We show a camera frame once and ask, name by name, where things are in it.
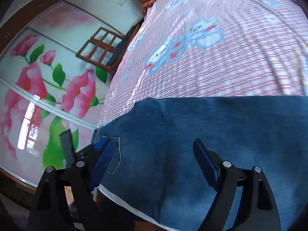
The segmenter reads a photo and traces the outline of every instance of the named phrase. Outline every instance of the denim jeans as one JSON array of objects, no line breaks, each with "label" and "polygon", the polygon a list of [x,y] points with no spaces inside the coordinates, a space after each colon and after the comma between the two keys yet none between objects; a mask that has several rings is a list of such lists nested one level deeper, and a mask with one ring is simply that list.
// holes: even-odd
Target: denim jeans
[{"label": "denim jeans", "polygon": [[[102,185],[174,229],[197,230],[216,194],[193,155],[196,138],[236,167],[263,169],[282,230],[308,200],[308,97],[148,98],[94,136],[121,141],[111,165],[117,170]],[[233,225],[240,196],[239,189],[225,228]]]}]

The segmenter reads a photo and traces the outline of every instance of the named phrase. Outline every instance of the pink bedsheet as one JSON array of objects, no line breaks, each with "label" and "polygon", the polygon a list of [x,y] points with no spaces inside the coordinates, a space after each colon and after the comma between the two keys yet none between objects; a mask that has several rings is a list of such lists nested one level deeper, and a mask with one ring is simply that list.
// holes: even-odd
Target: pink bedsheet
[{"label": "pink bedsheet", "polygon": [[157,0],[99,125],[147,97],[304,95],[308,20],[294,0]]}]

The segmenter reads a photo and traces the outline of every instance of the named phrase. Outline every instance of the green leaf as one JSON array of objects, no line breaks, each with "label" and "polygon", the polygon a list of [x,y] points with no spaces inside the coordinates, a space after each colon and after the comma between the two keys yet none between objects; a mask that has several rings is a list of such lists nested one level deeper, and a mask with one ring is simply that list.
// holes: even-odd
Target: green leaf
[{"label": "green leaf", "polygon": [[50,112],[47,111],[47,110],[45,110],[45,109],[43,109],[43,110],[41,111],[41,118],[42,118],[42,121],[43,121],[47,116],[49,116],[49,115],[50,115]]},{"label": "green leaf", "polygon": [[56,104],[56,99],[49,93],[47,93],[47,97],[45,98],[45,101],[49,104],[54,106]]},{"label": "green leaf", "polygon": [[35,50],[32,51],[30,55],[30,61],[29,63],[33,63],[37,60],[37,58],[44,52],[44,44],[41,46],[37,47]]},{"label": "green leaf", "polygon": [[105,70],[102,70],[101,68],[96,67],[95,74],[98,79],[100,79],[103,83],[106,83],[108,73]]},{"label": "green leaf", "polygon": [[62,65],[58,63],[54,67],[54,71],[52,72],[52,78],[53,80],[62,87],[64,79],[65,79],[65,73],[63,72]]},{"label": "green leaf", "polygon": [[74,149],[76,151],[78,144],[79,144],[79,131],[78,131],[78,129],[76,129],[75,132],[72,133],[72,135],[73,135]]},{"label": "green leaf", "polygon": [[56,116],[49,127],[49,140],[43,152],[43,170],[48,166],[62,169],[64,164],[64,154],[62,151],[59,135],[66,129],[62,124],[62,119]]},{"label": "green leaf", "polygon": [[93,100],[91,102],[90,107],[95,107],[97,104],[98,104],[98,98],[96,96],[94,96],[94,98],[93,98]]},{"label": "green leaf", "polygon": [[54,85],[53,83],[51,83],[51,82],[45,80],[44,78],[43,78],[43,81],[46,82],[47,84],[49,84],[50,86],[53,86],[53,87],[56,88],[56,89],[66,91],[65,88],[61,88],[61,87],[59,87],[59,86],[57,86],[57,85]]},{"label": "green leaf", "polygon": [[[49,104],[49,105],[52,105],[54,106],[56,104],[56,99],[49,93],[47,93],[47,97],[45,98],[45,101]],[[42,117],[42,121],[47,117],[49,116],[50,112],[43,109],[41,111],[41,117]]]}]

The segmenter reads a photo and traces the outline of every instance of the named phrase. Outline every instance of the wooden chair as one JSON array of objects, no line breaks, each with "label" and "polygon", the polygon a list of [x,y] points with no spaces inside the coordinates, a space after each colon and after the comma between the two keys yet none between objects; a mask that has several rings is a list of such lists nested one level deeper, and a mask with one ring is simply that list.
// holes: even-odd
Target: wooden chair
[{"label": "wooden chair", "polygon": [[[136,25],[136,28],[133,32],[133,34],[130,36],[129,40],[127,41],[126,45],[124,46],[122,52],[120,53],[120,56],[118,57],[118,59],[111,65],[111,66],[106,66],[104,64],[102,64],[102,61],[104,59],[104,57],[106,56],[106,54],[108,52],[111,52],[111,53],[114,53],[115,52],[115,47],[112,46],[113,42],[116,40],[116,38],[120,38],[121,40],[123,39],[123,36],[121,35],[118,35],[110,30],[107,30],[103,27],[100,27],[94,35],[91,36],[91,38],[82,46],[82,48],[78,51],[78,53],[76,54],[76,57],[84,60],[84,61],[87,61],[105,71],[107,71],[108,73],[110,73],[111,75],[115,75],[122,59],[123,59],[123,56],[124,54],[126,53],[126,50],[128,48],[128,45],[129,43],[132,41],[132,39],[135,37],[136,33],[138,32],[138,30],[140,29],[141,27],[141,23],[140,24],[137,24]],[[103,37],[101,37],[100,39],[97,39],[96,36],[98,35],[98,33],[101,31],[101,30],[104,30],[106,33],[103,35]],[[109,35],[113,35],[113,38],[112,40],[109,42],[109,43],[106,43],[104,42],[104,39]],[[84,51],[84,49],[88,46],[88,44],[91,43],[94,45],[94,48],[92,49],[92,51],[87,55],[87,56],[83,56],[82,55],[82,52]],[[95,51],[98,49],[98,48],[102,48],[104,49],[104,52],[103,54],[101,55],[101,57],[99,58],[98,61],[94,61],[94,60],[91,60],[92,56],[94,55]]]}]

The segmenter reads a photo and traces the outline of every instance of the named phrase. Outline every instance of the pink flower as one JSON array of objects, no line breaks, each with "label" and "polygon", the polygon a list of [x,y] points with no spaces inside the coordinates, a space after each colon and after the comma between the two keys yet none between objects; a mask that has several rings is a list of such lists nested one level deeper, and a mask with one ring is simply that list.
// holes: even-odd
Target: pink flower
[{"label": "pink flower", "polygon": [[52,61],[54,60],[54,57],[56,56],[56,51],[47,51],[45,52],[40,60],[42,63],[46,64],[46,65],[50,65],[52,63]]},{"label": "pink flower", "polygon": [[24,39],[22,39],[15,48],[11,51],[11,56],[25,55],[27,51],[36,43],[38,40],[38,36],[36,35],[28,35]]},{"label": "pink flower", "polygon": [[[33,62],[30,66],[24,67],[19,75],[19,79],[16,85],[23,88],[33,95],[39,96],[41,99],[47,97],[47,90],[43,82],[41,69],[36,62]],[[9,133],[11,129],[18,132],[20,130],[21,124],[23,123],[27,108],[29,106],[29,101],[19,96],[13,90],[8,90],[4,97],[4,114],[0,122],[1,134],[3,140],[6,142],[9,151],[13,158],[16,157],[16,150],[14,146],[10,143]],[[33,125],[40,126],[41,124],[41,111],[42,108],[36,106],[30,122]],[[12,123],[18,123],[18,126],[13,126]]]},{"label": "pink flower", "polygon": [[87,69],[83,75],[76,76],[67,86],[63,95],[61,108],[78,118],[83,118],[88,112],[95,97],[95,73]]},{"label": "pink flower", "polygon": [[84,12],[70,5],[57,5],[47,10],[42,16],[35,20],[36,25],[47,25],[56,27],[76,27],[84,24],[93,24],[95,21]]}]

